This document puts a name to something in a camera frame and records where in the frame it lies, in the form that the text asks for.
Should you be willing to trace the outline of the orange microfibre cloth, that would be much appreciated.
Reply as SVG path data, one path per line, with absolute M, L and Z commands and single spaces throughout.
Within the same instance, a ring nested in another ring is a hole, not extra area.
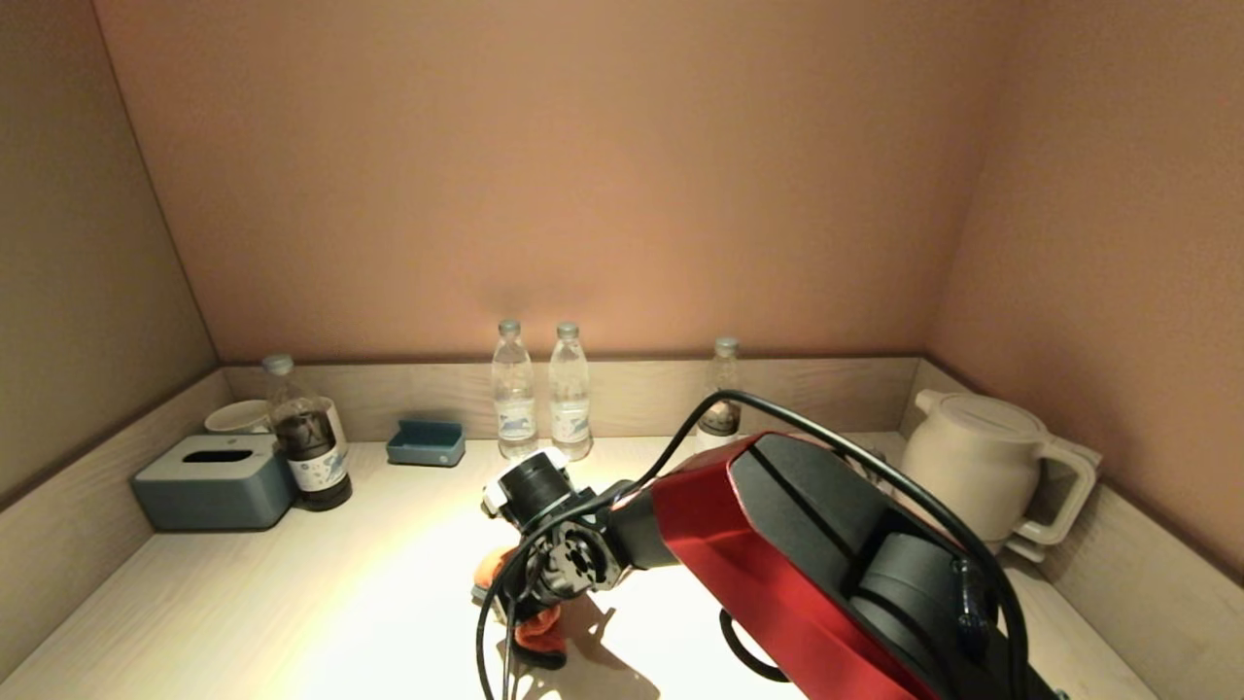
M 499 546 L 485 555 L 471 574 L 471 601 L 483 603 L 488 586 L 513 552 L 513 548 Z M 569 647 L 561 629 L 561 608 L 555 606 L 521 620 L 515 632 L 515 647 L 518 659 L 527 666 L 551 671 L 564 669 Z

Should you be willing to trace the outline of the clear water bottle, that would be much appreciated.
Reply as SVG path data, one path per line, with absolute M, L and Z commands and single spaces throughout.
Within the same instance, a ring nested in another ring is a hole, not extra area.
M 557 325 L 549 363 L 552 441 L 570 461 L 586 458 L 593 446 L 590 426 L 590 372 L 578 325 Z
M 499 451 L 520 460 L 537 448 L 535 369 L 518 320 L 501 320 L 491 358 L 491 395 L 498 421 Z

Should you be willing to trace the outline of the small blue tray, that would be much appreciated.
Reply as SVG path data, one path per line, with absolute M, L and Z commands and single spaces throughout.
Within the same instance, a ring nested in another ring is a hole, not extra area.
M 449 469 L 462 463 L 466 435 L 458 421 L 401 420 L 386 453 L 391 464 Z

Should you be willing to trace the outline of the slim dark drink bottle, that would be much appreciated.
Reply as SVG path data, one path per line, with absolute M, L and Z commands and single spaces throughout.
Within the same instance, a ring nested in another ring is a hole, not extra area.
M 707 382 L 708 394 L 719 390 L 734 390 L 741 385 L 738 363 L 739 342 L 731 336 L 715 339 L 714 356 L 709 363 Z M 707 408 L 697 421 L 695 446 L 698 451 L 724 446 L 741 431 L 741 407 L 734 402 L 720 400 Z

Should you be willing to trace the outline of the large dark drink bottle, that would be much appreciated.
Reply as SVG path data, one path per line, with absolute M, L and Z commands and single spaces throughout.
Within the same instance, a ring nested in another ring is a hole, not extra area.
M 304 509 L 325 512 L 342 506 L 355 495 L 355 484 L 328 403 L 297 375 L 292 356 L 266 356 L 261 366 L 267 380 L 267 424 Z

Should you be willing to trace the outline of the blue-grey tissue box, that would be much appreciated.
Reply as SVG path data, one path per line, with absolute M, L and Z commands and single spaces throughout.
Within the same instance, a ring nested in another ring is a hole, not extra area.
M 187 436 L 131 479 L 160 532 L 265 531 L 297 496 L 271 434 Z

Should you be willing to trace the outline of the white ceramic mug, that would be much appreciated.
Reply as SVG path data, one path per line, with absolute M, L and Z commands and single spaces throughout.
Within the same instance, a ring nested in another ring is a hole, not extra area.
M 271 434 L 267 418 L 267 402 L 235 402 L 211 412 L 204 418 L 203 426 L 207 433 L 218 435 Z

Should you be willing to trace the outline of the white electric kettle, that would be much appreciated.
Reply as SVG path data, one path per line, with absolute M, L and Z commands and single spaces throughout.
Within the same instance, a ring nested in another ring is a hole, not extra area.
M 907 441 L 902 472 L 967 523 L 991 553 L 1013 550 L 1040 564 L 1069 536 L 1096 486 L 1101 453 L 1049 431 L 1016 404 L 969 393 L 916 394 L 923 421 Z M 1062 475 L 1061 505 L 1028 513 L 1047 465 Z

